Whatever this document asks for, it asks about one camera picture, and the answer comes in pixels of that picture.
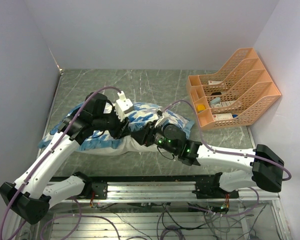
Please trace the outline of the white pillow insert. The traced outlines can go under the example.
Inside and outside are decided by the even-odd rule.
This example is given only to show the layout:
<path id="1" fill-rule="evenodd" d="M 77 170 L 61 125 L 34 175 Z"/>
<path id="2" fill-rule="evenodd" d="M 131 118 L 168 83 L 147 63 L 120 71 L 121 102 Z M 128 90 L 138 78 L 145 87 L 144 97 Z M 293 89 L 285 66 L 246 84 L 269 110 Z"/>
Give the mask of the white pillow insert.
<path id="1" fill-rule="evenodd" d="M 150 146 L 139 145 L 131 136 L 114 139 L 110 135 L 103 135 L 98 138 L 90 137 L 86 139 L 76 151 L 91 155 L 119 156 L 128 152 L 157 152 L 158 149 L 155 144 Z"/>

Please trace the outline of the blue houndstooth bear pillowcase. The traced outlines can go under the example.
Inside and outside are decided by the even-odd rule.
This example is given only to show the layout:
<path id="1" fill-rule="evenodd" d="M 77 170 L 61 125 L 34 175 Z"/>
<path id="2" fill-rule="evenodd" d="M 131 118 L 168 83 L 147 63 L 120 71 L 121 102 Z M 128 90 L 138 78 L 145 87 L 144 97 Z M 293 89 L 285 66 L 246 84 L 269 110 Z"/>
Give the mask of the blue houndstooth bear pillowcase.
<path id="1" fill-rule="evenodd" d="M 135 102 L 133 105 L 134 105 L 134 110 L 127 115 L 129 118 L 128 127 L 131 131 L 133 132 L 138 131 L 142 129 L 147 123 L 157 119 L 155 113 L 156 110 L 160 108 L 159 105 L 154 103 L 143 103 L 143 102 Z M 174 113 L 171 110 L 167 110 L 166 112 L 168 113 L 169 117 L 162 126 L 165 126 L 167 124 L 174 124 L 185 132 L 186 137 L 189 137 L 191 133 L 191 128 L 194 125 L 194 121 L 185 118 L 177 113 Z M 105 131 L 103 135 L 100 134 L 101 134 L 100 131 L 95 131 L 93 135 L 88 138 L 94 139 L 94 138 L 100 138 L 101 136 L 110 135 L 108 131 Z"/>

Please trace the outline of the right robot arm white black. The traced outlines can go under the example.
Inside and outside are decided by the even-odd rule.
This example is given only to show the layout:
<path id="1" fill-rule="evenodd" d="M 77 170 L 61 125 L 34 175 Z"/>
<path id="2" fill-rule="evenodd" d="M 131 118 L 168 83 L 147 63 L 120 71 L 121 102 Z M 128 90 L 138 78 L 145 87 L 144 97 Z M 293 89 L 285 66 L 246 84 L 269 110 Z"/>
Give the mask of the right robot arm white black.
<path id="1" fill-rule="evenodd" d="M 270 193 L 282 190 L 284 161 L 264 144 L 255 149 L 205 146 L 187 139 L 180 127 L 170 123 L 160 127 L 147 123 L 142 129 L 132 132 L 131 137 L 141 146 L 155 145 L 157 149 L 169 152 L 187 166 L 234 168 L 233 172 L 215 174 L 210 192 L 216 198 L 242 188 L 259 187 Z"/>

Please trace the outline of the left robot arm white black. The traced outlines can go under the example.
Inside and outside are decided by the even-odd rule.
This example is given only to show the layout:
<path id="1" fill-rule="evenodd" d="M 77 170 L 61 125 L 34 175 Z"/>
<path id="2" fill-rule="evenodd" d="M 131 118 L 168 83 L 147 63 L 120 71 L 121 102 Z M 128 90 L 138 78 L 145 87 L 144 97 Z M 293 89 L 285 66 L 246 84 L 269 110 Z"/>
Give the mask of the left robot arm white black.
<path id="1" fill-rule="evenodd" d="M 87 96 L 85 102 L 60 124 L 50 144 L 32 166 L 13 183 L 4 182 L 0 195 L 8 209 L 14 211 L 31 225 L 38 223 L 48 210 L 73 196 L 88 198 L 92 193 L 92 180 L 76 172 L 67 179 L 48 185 L 63 162 L 93 135 L 94 131 L 108 131 L 115 139 L 128 134 L 127 114 L 134 109 L 124 92 L 105 113 L 111 102 L 98 92 Z"/>

